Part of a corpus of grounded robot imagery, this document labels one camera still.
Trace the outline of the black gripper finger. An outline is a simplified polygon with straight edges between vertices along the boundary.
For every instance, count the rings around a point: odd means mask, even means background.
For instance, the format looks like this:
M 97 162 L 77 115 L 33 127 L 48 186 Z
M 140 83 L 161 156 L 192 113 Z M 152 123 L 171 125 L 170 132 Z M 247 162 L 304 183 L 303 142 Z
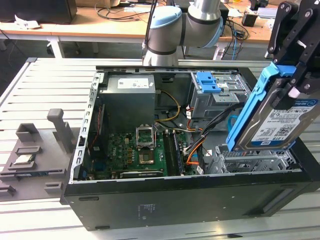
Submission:
M 271 105 L 274 109 L 290 109 L 303 94 L 296 89 L 298 81 L 295 72 L 306 47 L 301 39 L 308 30 L 313 29 L 308 29 L 307 23 L 299 20 L 299 8 L 300 3 L 291 1 L 279 4 L 269 40 L 268 52 L 273 55 L 272 63 L 281 71 L 279 76 L 284 79 L 273 98 Z
M 320 33 L 308 30 L 301 39 L 305 48 L 301 53 L 294 76 L 296 89 L 305 95 L 320 96 Z

